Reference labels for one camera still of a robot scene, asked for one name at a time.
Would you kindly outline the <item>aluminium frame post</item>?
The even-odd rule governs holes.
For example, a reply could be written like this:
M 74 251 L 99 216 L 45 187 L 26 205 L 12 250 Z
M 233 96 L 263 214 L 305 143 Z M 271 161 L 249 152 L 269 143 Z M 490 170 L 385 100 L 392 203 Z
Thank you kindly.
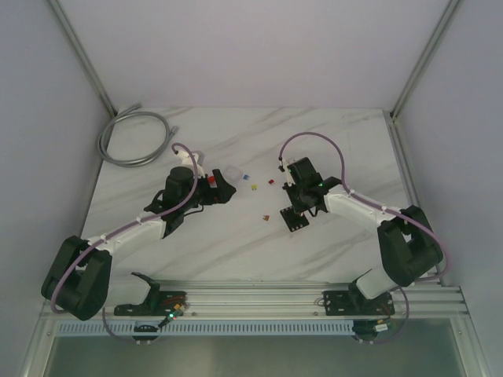
M 464 4 L 463 0 L 449 0 L 442 11 L 442 14 L 435 24 L 424 48 L 422 49 L 413 70 L 410 72 L 401 93 L 393 106 L 390 117 L 392 121 L 398 120 L 407 105 L 413 91 L 416 89 L 420 79 L 426 72 L 428 65 L 433 60 L 438 48 L 446 36 L 451 24 L 453 23 L 457 12 Z
M 85 74 L 87 80 L 94 89 L 94 92 L 99 97 L 106 112 L 111 117 L 115 116 L 116 110 L 114 108 L 114 105 L 109 95 L 107 94 L 105 86 L 101 81 L 97 71 L 95 70 L 90 58 L 88 57 L 88 54 L 86 53 L 84 46 L 81 43 L 80 38 L 76 33 L 72 25 L 72 22 L 70 21 L 67 13 L 65 12 L 61 2 L 58 0 L 48 0 L 46 3 L 50 7 L 55 17 L 55 20 L 59 25 L 59 27 L 61 28 L 63 35 L 68 41 L 70 47 L 72 48 L 72 51 L 75 54 L 75 57 L 79 62 L 79 65 L 83 70 L 83 73 Z

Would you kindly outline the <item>clear plastic fuse box cover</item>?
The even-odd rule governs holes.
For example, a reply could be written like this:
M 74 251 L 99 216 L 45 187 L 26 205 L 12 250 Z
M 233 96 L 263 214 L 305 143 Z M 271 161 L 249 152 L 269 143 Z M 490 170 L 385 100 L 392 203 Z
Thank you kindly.
M 223 176 L 230 184 L 235 184 L 243 177 L 243 172 L 235 166 L 227 166 L 224 168 Z

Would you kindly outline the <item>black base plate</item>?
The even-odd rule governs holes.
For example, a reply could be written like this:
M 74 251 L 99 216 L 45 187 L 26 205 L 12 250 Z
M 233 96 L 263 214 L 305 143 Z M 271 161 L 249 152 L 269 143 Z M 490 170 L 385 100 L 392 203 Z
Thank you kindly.
M 158 291 L 156 293 L 149 293 L 141 304 L 117 306 L 114 308 L 114 315 L 118 317 L 166 316 L 174 311 L 174 307 L 177 304 L 183 306 L 185 302 L 185 291 Z
M 330 317 L 372 317 L 395 314 L 390 293 L 368 299 L 359 291 L 324 291 L 322 301 L 325 314 Z

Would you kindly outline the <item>aluminium front rail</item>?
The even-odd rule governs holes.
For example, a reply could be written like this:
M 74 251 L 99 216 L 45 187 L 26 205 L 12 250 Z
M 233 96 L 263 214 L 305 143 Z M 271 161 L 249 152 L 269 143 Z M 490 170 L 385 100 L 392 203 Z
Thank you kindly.
M 161 280 L 159 291 L 185 291 L 182 306 L 186 316 L 201 320 L 295 320 L 330 317 L 322 301 L 324 291 L 348 291 L 344 284 L 322 282 L 172 281 Z M 436 282 L 415 284 L 390 293 L 395 314 L 372 317 L 335 317 L 346 320 L 393 318 L 467 317 L 468 307 L 461 289 Z M 141 304 L 128 298 L 109 297 L 103 310 Z

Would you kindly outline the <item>black fuse box base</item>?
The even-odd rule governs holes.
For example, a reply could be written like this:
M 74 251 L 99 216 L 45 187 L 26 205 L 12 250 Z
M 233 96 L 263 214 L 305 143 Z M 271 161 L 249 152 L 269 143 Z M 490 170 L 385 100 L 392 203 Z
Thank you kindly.
M 293 206 L 280 210 L 280 215 L 282 216 L 290 232 L 296 232 L 307 227 L 310 224 L 303 213 L 299 214 L 295 212 Z

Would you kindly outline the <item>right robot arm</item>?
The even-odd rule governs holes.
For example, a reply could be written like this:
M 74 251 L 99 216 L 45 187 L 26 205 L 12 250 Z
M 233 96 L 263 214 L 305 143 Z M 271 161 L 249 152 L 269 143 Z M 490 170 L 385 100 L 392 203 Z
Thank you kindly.
M 439 242 L 424 212 L 416 206 L 388 208 L 359 196 L 343 186 L 339 178 L 322 178 L 304 157 L 291 163 L 280 162 L 285 174 L 291 205 L 281 210 L 290 232 L 309 225 L 305 213 L 339 215 L 377 236 L 380 264 L 349 285 L 348 304 L 356 313 L 366 313 L 376 299 L 398 287 L 408 287 L 443 260 Z

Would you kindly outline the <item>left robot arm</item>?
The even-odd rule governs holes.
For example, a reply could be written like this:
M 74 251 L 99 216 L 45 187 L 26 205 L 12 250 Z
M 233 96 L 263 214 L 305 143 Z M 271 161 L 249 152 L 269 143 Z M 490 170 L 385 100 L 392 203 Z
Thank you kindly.
M 164 188 L 127 229 L 64 240 L 42 284 L 43 298 L 79 320 L 89 320 L 107 307 L 119 316 L 168 314 L 168 295 L 158 281 L 139 272 L 114 277 L 113 269 L 172 234 L 190 211 L 228 203 L 236 191 L 218 169 L 195 177 L 189 167 L 173 168 Z

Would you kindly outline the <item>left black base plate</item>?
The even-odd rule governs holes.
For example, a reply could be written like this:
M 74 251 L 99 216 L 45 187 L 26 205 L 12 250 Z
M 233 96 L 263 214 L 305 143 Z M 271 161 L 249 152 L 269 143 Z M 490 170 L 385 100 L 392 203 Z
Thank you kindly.
M 149 293 L 141 304 L 117 306 L 114 308 L 114 315 L 118 317 L 166 316 L 174 311 L 174 307 L 177 304 L 183 306 L 185 302 L 185 291 L 158 291 L 156 293 Z

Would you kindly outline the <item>left aluminium frame post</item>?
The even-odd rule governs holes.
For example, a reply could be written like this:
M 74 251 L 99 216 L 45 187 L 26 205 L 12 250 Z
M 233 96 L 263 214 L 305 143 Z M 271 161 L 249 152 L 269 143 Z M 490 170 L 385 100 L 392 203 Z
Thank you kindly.
M 55 17 L 55 20 L 59 25 L 59 27 L 61 28 L 63 35 L 68 41 L 70 47 L 72 48 L 72 51 L 75 54 L 75 57 L 79 62 L 79 65 L 83 70 L 83 73 L 85 74 L 87 80 L 94 89 L 94 92 L 99 97 L 106 112 L 111 117 L 115 116 L 116 110 L 114 108 L 114 105 L 109 95 L 107 94 L 105 86 L 101 81 L 97 71 L 95 70 L 90 58 L 88 57 L 88 54 L 86 53 L 84 46 L 81 43 L 80 38 L 76 33 L 72 25 L 72 22 L 70 21 L 67 13 L 65 12 L 61 2 L 58 0 L 48 0 L 46 3 L 50 7 Z

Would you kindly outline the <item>right aluminium frame post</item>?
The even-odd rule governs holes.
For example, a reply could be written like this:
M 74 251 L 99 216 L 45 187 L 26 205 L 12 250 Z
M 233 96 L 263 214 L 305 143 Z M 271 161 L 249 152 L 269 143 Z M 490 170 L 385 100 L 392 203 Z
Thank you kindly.
M 422 49 L 413 70 L 410 72 L 401 93 L 393 106 L 390 117 L 392 121 L 398 120 L 407 105 L 413 91 L 416 89 L 420 79 L 426 72 L 428 65 L 433 60 L 438 48 L 446 36 L 451 24 L 453 23 L 457 12 L 464 4 L 463 0 L 449 0 L 442 11 L 442 14 L 435 24 L 424 48 Z

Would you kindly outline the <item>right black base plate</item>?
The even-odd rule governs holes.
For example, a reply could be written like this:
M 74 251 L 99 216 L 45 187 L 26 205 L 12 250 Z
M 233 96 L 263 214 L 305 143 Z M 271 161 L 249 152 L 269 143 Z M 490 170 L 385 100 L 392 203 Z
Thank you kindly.
M 325 314 L 330 317 L 372 317 L 395 314 L 390 293 L 368 299 L 359 291 L 324 291 L 322 301 Z

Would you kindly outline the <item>red handled screwdriver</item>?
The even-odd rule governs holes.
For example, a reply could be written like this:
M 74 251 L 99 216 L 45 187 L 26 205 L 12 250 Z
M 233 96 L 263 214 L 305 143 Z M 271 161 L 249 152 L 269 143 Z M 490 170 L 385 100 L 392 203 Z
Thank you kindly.
M 207 180 L 208 180 L 209 185 L 212 188 L 216 188 L 217 187 L 217 183 L 216 183 L 216 180 L 215 180 L 214 176 L 210 176 Z

